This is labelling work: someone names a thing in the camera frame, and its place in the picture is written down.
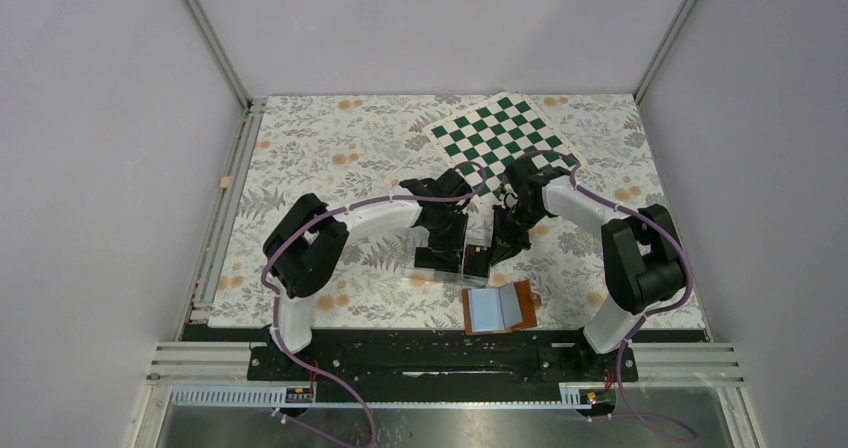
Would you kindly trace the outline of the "brown leather card holder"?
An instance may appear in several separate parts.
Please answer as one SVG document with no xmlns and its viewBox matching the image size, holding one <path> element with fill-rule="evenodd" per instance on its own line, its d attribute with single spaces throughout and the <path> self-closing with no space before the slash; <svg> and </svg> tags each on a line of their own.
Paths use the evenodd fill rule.
<svg viewBox="0 0 848 448">
<path fill-rule="evenodd" d="M 506 334 L 538 326 L 541 299 L 529 280 L 461 292 L 464 332 L 468 336 Z"/>
</svg>

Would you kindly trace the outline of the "clear acrylic card box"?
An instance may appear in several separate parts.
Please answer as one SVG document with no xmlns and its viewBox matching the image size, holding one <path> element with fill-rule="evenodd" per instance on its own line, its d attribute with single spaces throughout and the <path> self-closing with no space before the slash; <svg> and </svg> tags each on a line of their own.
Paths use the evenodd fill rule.
<svg viewBox="0 0 848 448">
<path fill-rule="evenodd" d="M 426 236 L 415 233 L 406 239 L 404 275 L 413 280 L 483 287 L 490 276 L 490 247 L 480 240 L 467 240 L 459 250 L 436 252 Z"/>
</svg>

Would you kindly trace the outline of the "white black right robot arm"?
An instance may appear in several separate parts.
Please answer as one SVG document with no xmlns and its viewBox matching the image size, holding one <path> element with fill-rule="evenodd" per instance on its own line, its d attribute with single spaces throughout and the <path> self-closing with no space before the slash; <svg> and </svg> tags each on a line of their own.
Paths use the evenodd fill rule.
<svg viewBox="0 0 848 448">
<path fill-rule="evenodd" d="M 612 351 L 631 339 L 661 303 L 692 291 L 690 262 L 668 210 L 618 205 L 580 185 L 572 170 L 515 161 L 505 177 L 516 200 L 494 209 L 489 261 L 496 265 L 531 246 L 529 232 L 545 217 L 563 218 L 601 243 L 608 298 L 582 330 L 575 370 L 597 380 L 613 366 Z"/>
</svg>

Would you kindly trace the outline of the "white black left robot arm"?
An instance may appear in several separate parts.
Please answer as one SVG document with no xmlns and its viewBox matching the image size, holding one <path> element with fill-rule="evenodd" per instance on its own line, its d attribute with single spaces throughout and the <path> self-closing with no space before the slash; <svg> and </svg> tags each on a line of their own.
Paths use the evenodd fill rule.
<svg viewBox="0 0 848 448">
<path fill-rule="evenodd" d="M 275 296 L 270 326 L 277 345 L 272 366 L 288 379 L 309 369 L 315 295 L 332 277 L 345 246 L 383 232 L 421 228 L 427 239 L 414 250 L 414 267 L 458 275 L 463 268 L 466 206 L 471 186 L 456 169 L 440 177 L 400 182 L 382 197 L 330 207 L 315 194 L 301 196 L 263 245 L 261 283 Z"/>
</svg>

